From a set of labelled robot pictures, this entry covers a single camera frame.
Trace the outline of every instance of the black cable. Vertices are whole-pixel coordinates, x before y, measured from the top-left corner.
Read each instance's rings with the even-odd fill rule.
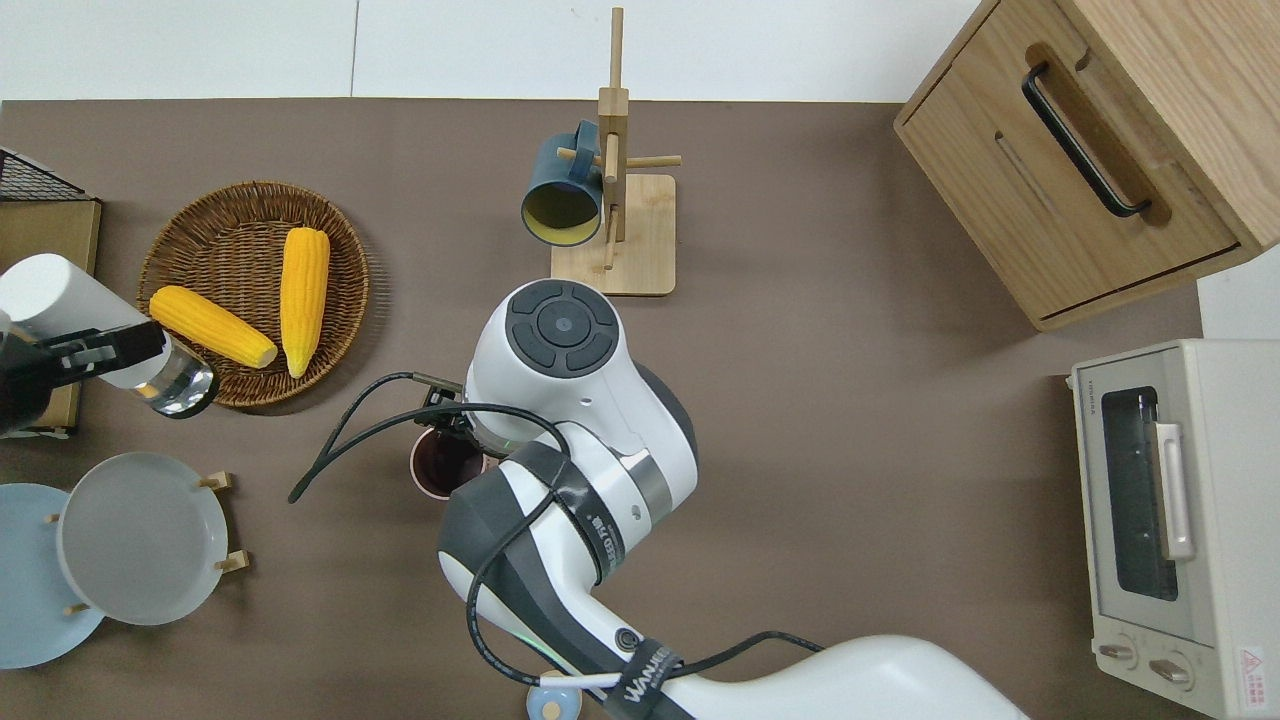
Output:
[[[333,443],[338,441],[338,436],[342,434],[342,429],[347,427],[347,420],[349,420],[351,416],[352,416],[352,414],[356,413],[356,409],[360,407],[360,404],[364,402],[366,397],[369,397],[369,393],[374,392],[379,387],[381,387],[381,386],[384,386],[384,384],[387,384],[387,383],[389,383],[392,380],[415,379],[413,375],[415,375],[415,373],[411,373],[408,370],[401,370],[398,373],[390,373],[390,374],[383,375],[383,377],[378,378],[376,380],[369,383],[369,386],[365,387],[365,389],[360,391],[360,395],[356,396],[356,400],[352,400],[351,405],[347,406],[347,411],[342,414],[342,418],[338,420],[338,424],[334,425],[333,432],[329,433],[329,439],[326,439],[324,442],[324,446],[320,448],[320,455],[324,455],[324,454],[329,452],[330,450],[333,450]]]
[[[305,475],[302,475],[302,479],[300,479],[296,486],[293,486],[293,491],[289,493],[289,502],[291,503],[297,502],[298,498],[302,497],[302,493],[306,492],[307,488],[311,486],[311,480],[314,480],[316,475],[319,475],[325,468],[328,468],[330,462],[340,457],[344,452],[347,452],[352,447],[369,439],[371,436],[375,436],[385,430],[387,428],[398,425],[401,423],[406,423],[408,420],[428,419],[439,415],[452,415],[457,413],[497,413],[499,415],[511,415],[513,418],[520,418],[521,420],[527,420],[538,425],[543,430],[547,430],[553,438],[556,438],[556,443],[559,445],[559,450],[561,452],[564,454],[566,457],[570,455],[568,439],[564,437],[564,433],[562,433],[559,428],[552,424],[550,420],[547,420],[540,415],[535,415],[529,410],[512,407],[509,405],[494,405],[490,402],[460,402],[456,405],[436,405],[433,407],[419,407],[417,410],[401,413],[399,415],[393,415],[380,423],[375,423],[374,425],[366,428],[365,430],[360,432],[347,442],[338,446],[337,450],[329,452],[321,452],[320,456],[316,457],[316,461],[311,465],[311,469],[307,470]]]
[[[714,666],[717,666],[717,665],[719,665],[719,664],[722,664],[724,661],[728,661],[728,660],[732,660],[732,659],[737,657],[744,651],[750,650],[750,648],[755,647],[756,644],[759,644],[759,643],[762,643],[764,641],[771,641],[771,639],[787,641],[788,643],[797,644],[797,646],[800,646],[800,647],[803,647],[803,648],[805,648],[805,650],[808,650],[810,652],[822,652],[823,650],[826,650],[824,647],[822,647],[820,644],[818,644],[815,642],[806,641],[806,639],[804,639],[801,637],[792,635],[791,633],[783,633],[781,630],[765,630],[763,633],[756,633],[756,634],[746,638],[745,641],[737,643],[736,646],[733,646],[733,647],[731,647],[728,650],[717,652],[716,655],[712,655],[710,657],[704,657],[703,660],[699,660],[698,662],[686,662],[686,664],[681,665],[680,667],[676,667],[675,670],[672,670],[671,676],[672,678],[684,678],[685,675],[692,675],[694,673],[703,673],[703,671],[705,671],[705,670],[708,670],[710,667],[714,667]]]
[[[502,537],[498,544],[495,544],[494,548],[489,551],[489,555],[486,555],[485,559],[480,562],[480,566],[476,568],[475,575],[471,577],[471,587],[467,588],[467,633],[471,635],[471,644],[475,646],[476,652],[480,653],[480,657],[484,657],[485,662],[493,666],[493,669],[497,670],[498,673],[502,673],[502,675],[506,676],[507,679],[534,687],[538,687],[538,683],[540,682],[540,678],[538,675],[530,675],[529,673],[517,670],[511,665],[507,665],[500,657],[498,657],[497,655],[494,655],[492,650],[489,650],[489,644],[484,642],[484,637],[480,634],[480,619],[476,612],[476,601],[480,598],[480,587],[484,584],[484,580],[489,574],[489,570],[493,568],[493,564],[498,560],[498,556],[502,555],[507,550],[507,547],[511,546],[511,543],[515,542],[517,537],[520,537],[521,533],[527,530],[529,527],[534,524],[534,520],[541,516],[541,514],[545,512],[547,509],[550,507],[552,502],[554,501],[556,501],[556,493],[548,492],[547,496],[543,497],[543,500],[538,503],[538,506],[534,507],[531,512],[529,512],[529,515],[525,515],[525,518],[521,519],[520,523],[512,527],[511,530],[508,530],[507,534]]]

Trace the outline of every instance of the metal wire rack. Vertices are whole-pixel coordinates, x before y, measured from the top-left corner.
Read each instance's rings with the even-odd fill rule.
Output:
[[[0,202],[92,200],[40,163],[0,147]]]

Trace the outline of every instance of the wooden mug tree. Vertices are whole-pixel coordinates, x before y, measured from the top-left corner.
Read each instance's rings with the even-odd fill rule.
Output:
[[[575,247],[552,249],[552,277],[605,295],[668,295],[676,288],[676,178],[627,170],[678,165],[680,155],[627,155],[627,88],[622,87],[622,8],[613,8],[609,85],[600,88],[604,199],[600,231]],[[573,151],[559,149],[562,158]]]

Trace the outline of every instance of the blue mug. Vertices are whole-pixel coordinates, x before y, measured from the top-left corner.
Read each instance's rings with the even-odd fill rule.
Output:
[[[576,152],[561,158],[558,150]],[[604,183],[593,163],[600,154],[600,128],[590,120],[577,123],[577,132],[553,135],[538,149],[534,177],[529,181],[520,217],[538,240],[556,247],[581,245],[600,229]]]

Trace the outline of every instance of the wicker basket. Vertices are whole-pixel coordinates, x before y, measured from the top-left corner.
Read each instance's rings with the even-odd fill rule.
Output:
[[[320,346],[302,378],[289,377],[284,352],[261,370],[246,368],[178,336],[219,375],[215,402],[257,407],[292,397],[320,380],[346,355],[369,304],[369,263],[356,231],[332,202],[278,182],[247,182],[214,191],[183,208],[160,231],[142,264],[138,309],[166,284],[221,305],[280,347],[280,270],[284,237],[311,227],[329,236],[329,287]]]

